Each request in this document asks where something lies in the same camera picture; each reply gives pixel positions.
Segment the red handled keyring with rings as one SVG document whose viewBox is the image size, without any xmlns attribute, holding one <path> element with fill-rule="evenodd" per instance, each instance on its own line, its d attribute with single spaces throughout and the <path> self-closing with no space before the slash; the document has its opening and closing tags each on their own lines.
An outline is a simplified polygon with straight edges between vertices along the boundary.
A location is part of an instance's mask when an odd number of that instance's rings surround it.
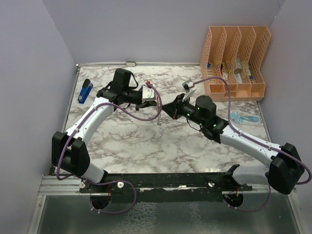
<svg viewBox="0 0 312 234">
<path fill-rule="evenodd" d="M 161 103 L 161 100 L 159 99 L 159 97 L 157 97 L 156 100 L 157 100 L 157 113 L 158 113 L 156 123 L 158 126 L 161 126 L 162 103 Z"/>
</svg>

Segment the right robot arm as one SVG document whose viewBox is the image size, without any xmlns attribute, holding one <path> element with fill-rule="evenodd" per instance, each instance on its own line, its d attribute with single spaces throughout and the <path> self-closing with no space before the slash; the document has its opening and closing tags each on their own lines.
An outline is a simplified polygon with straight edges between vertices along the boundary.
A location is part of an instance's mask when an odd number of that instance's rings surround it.
<svg viewBox="0 0 312 234">
<path fill-rule="evenodd" d="M 185 117 L 198 124 L 207 139 L 234 147 L 261 162 L 261 166 L 232 166 L 224 178 L 224 185 L 230 191 L 245 184 L 261 184 L 288 195 L 304 173 L 298 151 L 292 144 L 281 146 L 232 127 L 216 115 L 216 105 L 209 96 L 197 97 L 192 105 L 181 94 L 163 105 L 162 110 L 172 119 Z"/>
</svg>

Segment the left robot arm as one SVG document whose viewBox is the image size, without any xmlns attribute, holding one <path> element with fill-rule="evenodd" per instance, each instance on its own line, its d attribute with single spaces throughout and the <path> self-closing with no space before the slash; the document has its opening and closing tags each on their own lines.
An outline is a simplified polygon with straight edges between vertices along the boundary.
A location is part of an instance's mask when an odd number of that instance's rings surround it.
<svg viewBox="0 0 312 234">
<path fill-rule="evenodd" d="M 106 171 L 91 162 L 87 144 L 93 134 L 115 110 L 124 103 L 136 105 L 138 109 L 155 106 L 157 116 L 161 113 L 162 100 L 159 92 L 150 83 L 130 86 L 134 74 L 126 69 L 115 70 L 113 80 L 98 91 L 97 97 L 86 113 L 64 133 L 56 132 L 52 137 L 52 164 L 57 171 L 65 170 L 71 175 L 91 181 L 96 192 L 106 190 Z"/>
</svg>

